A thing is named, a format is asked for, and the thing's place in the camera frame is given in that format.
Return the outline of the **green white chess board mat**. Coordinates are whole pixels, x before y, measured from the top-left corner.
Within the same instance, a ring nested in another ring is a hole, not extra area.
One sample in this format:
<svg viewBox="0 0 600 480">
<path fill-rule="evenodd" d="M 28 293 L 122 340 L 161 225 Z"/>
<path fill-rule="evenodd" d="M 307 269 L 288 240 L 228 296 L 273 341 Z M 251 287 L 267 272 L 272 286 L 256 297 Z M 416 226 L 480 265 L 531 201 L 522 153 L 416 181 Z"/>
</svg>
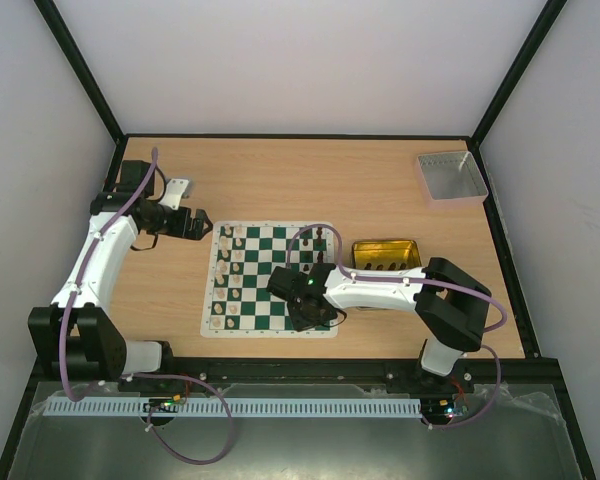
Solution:
<svg viewBox="0 0 600 480">
<path fill-rule="evenodd" d="M 230 236 L 222 227 L 229 225 Z M 235 229 L 242 225 L 245 236 L 237 237 Z M 209 270 L 200 322 L 204 338 L 334 338 L 338 321 L 329 327 L 316 327 L 303 332 L 291 325 L 286 303 L 266 291 L 273 270 L 289 266 L 292 271 L 307 273 L 322 251 L 325 262 L 335 260 L 334 235 L 323 228 L 323 239 L 316 241 L 311 229 L 308 246 L 302 246 L 301 235 L 288 252 L 289 241 L 305 227 L 305 222 L 240 222 L 225 221 L 214 226 Z M 312 251 L 313 261 L 303 261 L 303 252 Z"/>
</svg>

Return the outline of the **gold square tin box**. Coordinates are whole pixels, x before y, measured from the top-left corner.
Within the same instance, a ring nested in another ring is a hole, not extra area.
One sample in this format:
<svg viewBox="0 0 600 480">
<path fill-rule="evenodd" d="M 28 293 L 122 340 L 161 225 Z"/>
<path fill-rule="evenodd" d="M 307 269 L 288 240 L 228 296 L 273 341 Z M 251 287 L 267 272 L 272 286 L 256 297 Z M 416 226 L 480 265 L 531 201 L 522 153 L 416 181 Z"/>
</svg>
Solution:
<svg viewBox="0 0 600 480">
<path fill-rule="evenodd" d="M 414 240 L 361 240 L 352 244 L 352 266 L 362 270 L 395 271 L 422 266 Z"/>
</svg>

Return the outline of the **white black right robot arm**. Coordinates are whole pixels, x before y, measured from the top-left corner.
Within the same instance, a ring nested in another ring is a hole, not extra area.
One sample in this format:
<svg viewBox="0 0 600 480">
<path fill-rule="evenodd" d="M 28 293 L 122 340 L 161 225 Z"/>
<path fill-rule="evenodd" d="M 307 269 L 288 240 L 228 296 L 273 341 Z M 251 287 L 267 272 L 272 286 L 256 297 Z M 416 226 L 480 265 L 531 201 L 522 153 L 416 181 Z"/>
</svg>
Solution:
<svg viewBox="0 0 600 480">
<path fill-rule="evenodd" d="M 395 271 L 346 269 L 333 263 L 308 272 L 276 267 L 266 285 L 286 304 L 293 329 L 326 327 L 352 308 L 416 314 L 431 337 L 425 342 L 416 379 L 425 390 L 440 390 L 456 361 L 482 348 L 491 292 L 452 262 L 432 258 L 425 267 Z"/>
</svg>

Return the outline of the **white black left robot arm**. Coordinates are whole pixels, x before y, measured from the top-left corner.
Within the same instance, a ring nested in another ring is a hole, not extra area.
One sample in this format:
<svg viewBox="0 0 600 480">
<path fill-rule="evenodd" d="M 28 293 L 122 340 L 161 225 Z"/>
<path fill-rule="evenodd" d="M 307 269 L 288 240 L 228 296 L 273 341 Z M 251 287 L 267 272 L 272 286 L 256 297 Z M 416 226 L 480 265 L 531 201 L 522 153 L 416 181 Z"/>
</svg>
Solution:
<svg viewBox="0 0 600 480">
<path fill-rule="evenodd" d="M 140 233 L 199 241 L 213 228 L 207 213 L 182 205 L 193 182 L 169 178 L 158 161 L 127 160 L 119 179 L 89 207 L 87 235 L 60 291 L 32 309 L 28 329 L 44 375 L 81 401 L 99 383 L 153 374 L 173 357 L 168 342 L 128 340 L 110 317 L 115 285 Z"/>
</svg>

